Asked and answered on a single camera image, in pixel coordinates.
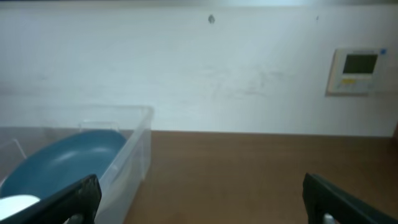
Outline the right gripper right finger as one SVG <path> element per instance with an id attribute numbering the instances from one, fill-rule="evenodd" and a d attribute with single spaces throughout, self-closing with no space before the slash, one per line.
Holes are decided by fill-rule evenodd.
<path id="1" fill-rule="evenodd" d="M 317 174 L 305 174 L 302 197 L 309 224 L 397 224 L 395 218 L 376 210 Z"/>

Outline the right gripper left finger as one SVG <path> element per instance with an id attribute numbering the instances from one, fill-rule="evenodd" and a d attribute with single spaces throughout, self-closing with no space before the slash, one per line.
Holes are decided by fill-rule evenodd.
<path id="1" fill-rule="evenodd" d="M 91 174 L 44 199 L 2 198 L 1 224 L 94 224 L 101 198 L 99 180 Z"/>

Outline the blue bowl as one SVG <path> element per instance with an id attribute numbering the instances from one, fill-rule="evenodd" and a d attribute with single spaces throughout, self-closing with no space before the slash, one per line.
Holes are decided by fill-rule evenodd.
<path id="1" fill-rule="evenodd" d="M 43 147 L 6 178 L 1 197 L 43 199 L 90 174 L 100 179 L 125 143 L 126 138 L 117 131 L 94 130 Z"/>

